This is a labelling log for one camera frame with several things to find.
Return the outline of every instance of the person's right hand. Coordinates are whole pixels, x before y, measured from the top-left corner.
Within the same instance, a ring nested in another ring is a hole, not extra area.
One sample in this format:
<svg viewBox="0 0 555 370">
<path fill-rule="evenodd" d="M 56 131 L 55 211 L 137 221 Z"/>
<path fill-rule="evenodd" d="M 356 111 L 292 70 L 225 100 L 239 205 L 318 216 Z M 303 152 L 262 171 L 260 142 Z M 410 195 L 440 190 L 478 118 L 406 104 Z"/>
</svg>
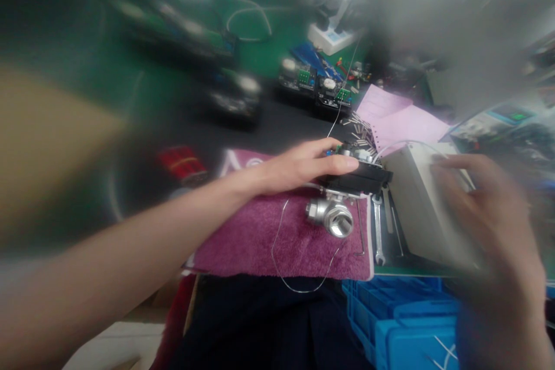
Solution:
<svg viewBox="0 0 555 370">
<path fill-rule="evenodd" d="M 478 189 L 465 192 L 455 169 L 471 173 Z M 520 312 L 525 306 L 543 313 L 545 271 L 528 221 L 524 191 L 481 155 L 450 156 L 438 161 L 432 171 L 449 205 L 486 254 L 493 273 L 488 291 L 498 290 L 499 296 L 518 301 Z"/>
</svg>

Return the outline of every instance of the metal pin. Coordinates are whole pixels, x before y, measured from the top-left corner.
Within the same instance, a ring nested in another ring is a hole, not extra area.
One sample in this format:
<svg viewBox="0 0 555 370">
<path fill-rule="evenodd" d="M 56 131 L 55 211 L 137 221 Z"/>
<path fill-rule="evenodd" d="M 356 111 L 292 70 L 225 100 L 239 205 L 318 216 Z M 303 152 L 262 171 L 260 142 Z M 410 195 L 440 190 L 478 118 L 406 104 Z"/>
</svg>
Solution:
<svg viewBox="0 0 555 370">
<path fill-rule="evenodd" d="M 405 257 L 405 253 L 403 253 L 403 245 L 401 244 L 401 237 L 399 236 L 399 227 L 397 227 L 397 220 L 395 219 L 395 209 L 391 207 L 391 216 L 393 218 L 393 227 L 397 233 L 397 241 L 399 241 L 399 248 L 401 249 L 401 257 Z"/>
<path fill-rule="evenodd" d="M 360 202 L 357 199 L 357 210 L 358 210 L 358 229 L 360 230 L 360 243 L 362 244 L 362 253 L 355 253 L 355 256 L 364 256 L 366 249 L 364 248 L 364 235 L 362 234 L 362 217 L 360 215 Z"/>
</svg>

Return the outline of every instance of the wrench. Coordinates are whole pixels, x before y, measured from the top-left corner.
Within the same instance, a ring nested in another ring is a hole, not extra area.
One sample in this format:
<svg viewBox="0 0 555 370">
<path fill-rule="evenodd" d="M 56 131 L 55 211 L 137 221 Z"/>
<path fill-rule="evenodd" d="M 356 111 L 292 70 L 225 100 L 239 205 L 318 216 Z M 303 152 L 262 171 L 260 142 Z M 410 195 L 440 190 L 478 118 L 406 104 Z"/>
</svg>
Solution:
<svg viewBox="0 0 555 370">
<path fill-rule="evenodd" d="M 376 264 L 378 266 L 383 266 L 386 264 L 386 258 L 382 250 L 382 222 L 380 219 L 380 208 L 383 201 L 381 197 L 376 197 L 374 194 L 372 196 L 372 202 L 374 203 L 374 225 L 376 225 Z"/>
</svg>

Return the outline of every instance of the electronic device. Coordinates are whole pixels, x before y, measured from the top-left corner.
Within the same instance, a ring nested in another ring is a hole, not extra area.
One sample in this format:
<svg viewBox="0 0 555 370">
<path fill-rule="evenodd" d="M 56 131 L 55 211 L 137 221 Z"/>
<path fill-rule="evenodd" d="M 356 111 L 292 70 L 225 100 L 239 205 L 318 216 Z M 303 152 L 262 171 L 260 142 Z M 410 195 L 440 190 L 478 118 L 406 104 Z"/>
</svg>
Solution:
<svg viewBox="0 0 555 370">
<path fill-rule="evenodd" d="M 458 153 L 451 143 L 432 147 L 443 154 Z M 432 176 L 430 166 L 437 153 L 421 143 L 411 143 L 382 158 L 384 169 L 395 172 L 389 189 L 405 240 L 417 256 L 466 270 L 479 268 L 479 249 L 460 228 Z M 470 191 L 470 177 L 466 171 L 459 172 L 461 186 Z"/>
<path fill-rule="evenodd" d="M 316 69 L 292 58 L 286 58 L 277 77 L 281 89 L 295 95 L 314 98 Z"/>
<path fill-rule="evenodd" d="M 262 87 L 254 78 L 229 69 L 214 69 L 202 78 L 202 94 L 211 109 L 230 119 L 258 123 Z"/>
<path fill-rule="evenodd" d="M 164 1 L 108 0 L 126 22 L 125 35 L 152 54 L 187 66 L 214 63 L 235 67 L 237 36 L 221 26 L 208 28 Z"/>
<path fill-rule="evenodd" d="M 393 173 L 372 163 L 370 152 L 358 149 L 351 143 L 344 143 L 326 156 L 341 154 L 358 159 L 358 168 L 345 175 L 327 175 L 320 180 L 320 190 L 324 198 L 311 199 L 306 206 L 307 218 L 315 224 L 323 225 L 328 233 L 345 238 L 353 230 L 353 216 L 345 201 L 365 198 L 379 193 L 393 177 Z"/>
<path fill-rule="evenodd" d="M 357 90 L 350 85 L 343 86 L 331 78 L 318 77 L 314 94 L 314 113 L 333 117 L 337 112 L 350 114 L 355 91 Z"/>
<path fill-rule="evenodd" d="M 535 115 L 525 108 L 507 103 L 461 123 L 451 134 L 456 138 L 471 142 L 484 136 L 497 136 L 519 126 Z"/>
</svg>

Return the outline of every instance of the machine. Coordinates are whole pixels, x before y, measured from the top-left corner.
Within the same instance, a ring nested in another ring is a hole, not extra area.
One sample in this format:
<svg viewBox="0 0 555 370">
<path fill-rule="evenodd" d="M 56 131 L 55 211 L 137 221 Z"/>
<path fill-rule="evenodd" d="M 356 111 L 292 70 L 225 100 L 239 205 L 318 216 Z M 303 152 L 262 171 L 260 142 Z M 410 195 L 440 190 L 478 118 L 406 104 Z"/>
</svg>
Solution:
<svg viewBox="0 0 555 370">
<path fill-rule="evenodd" d="M 326 156 L 333 154 L 354 157 L 358 159 L 359 166 L 346 175 L 327 175 L 323 178 L 320 189 L 325 194 L 325 199 L 312 199 L 306 206 L 306 215 L 315 224 L 323 225 L 332 236 L 346 238 L 353 230 L 353 216 L 345 201 L 379 193 L 392 179 L 393 173 L 380 165 L 374 165 L 368 151 L 358 149 L 351 143 L 344 143 L 335 151 L 328 151 Z"/>
</svg>

